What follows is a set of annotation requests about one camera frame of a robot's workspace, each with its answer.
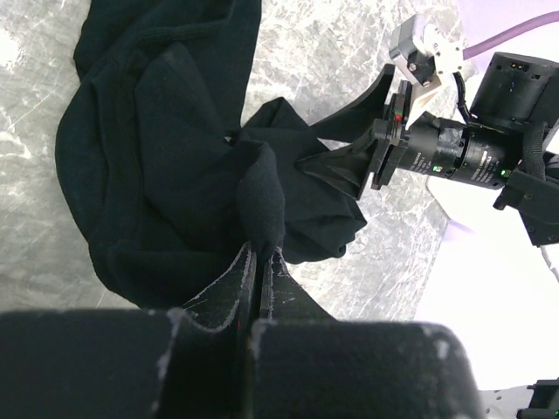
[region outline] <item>black garment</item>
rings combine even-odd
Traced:
[[[295,169],[325,148],[283,99],[240,128],[259,20],[259,0],[92,1],[57,170],[99,278],[138,306],[188,301],[246,241],[316,261],[365,225]]]

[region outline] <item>cable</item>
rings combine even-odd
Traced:
[[[544,26],[545,24],[553,24],[554,22],[559,22],[559,11],[552,11],[545,15],[534,17],[533,19],[527,20],[521,24],[507,29],[506,31],[495,35],[477,45],[470,46],[464,49],[464,59],[470,59],[480,55],[482,52],[490,50],[497,45],[501,45],[503,42],[507,42],[509,39],[516,38],[523,33],[532,31],[535,28]]]
[[[462,118],[464,118],[464,122],[467,124],[468,121],[472,118],[470,114],[470,110],[468,109],[468,105],[466,104],[466,83],[464,83],[464,79],[462,79],[462,74],[459,72],[455,72],[453,74],[454,80],[456,81],[456,87],[458,88],[458,110]]]

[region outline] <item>purple cable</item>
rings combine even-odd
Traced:
[[[559,22],[559,11],[552,11],[550,13],[546,13],[545,15],[534,17],[533,19],[527,20],[526,22],[521,24],[517,24],[516,26],[507,29],[504,32],[501,32],[494,37],[480,42],[477,45],[465,48],[464,59],[476,57],[482,52],[490,50],[495,46],[502,44],[503,42],[507,42],[509,39],[516,38],[523,33],[532,31],[533,29],[544,26],[545,24],[553,24],[554,22]]]

